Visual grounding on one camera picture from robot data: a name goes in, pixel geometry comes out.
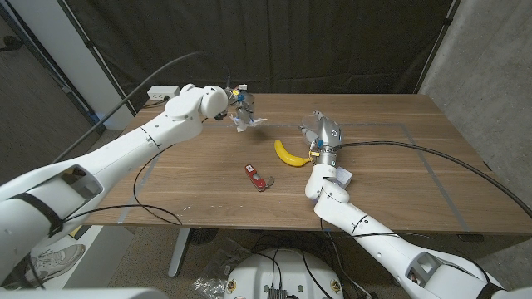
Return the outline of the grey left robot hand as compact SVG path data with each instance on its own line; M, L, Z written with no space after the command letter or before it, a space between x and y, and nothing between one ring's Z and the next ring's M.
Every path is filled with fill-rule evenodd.
M247 84L239 84L235 88L226 88L228 106L235 108L236 116L230 115L231 120L240 130L251 126L256 118L254 116L254 96L248 92Z

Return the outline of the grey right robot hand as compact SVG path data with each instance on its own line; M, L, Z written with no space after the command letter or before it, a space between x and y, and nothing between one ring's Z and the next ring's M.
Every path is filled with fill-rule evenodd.
M342 127L334 120L315 110L304 116L299 126L309 145L314 164L336 166L337 152L342 145Z

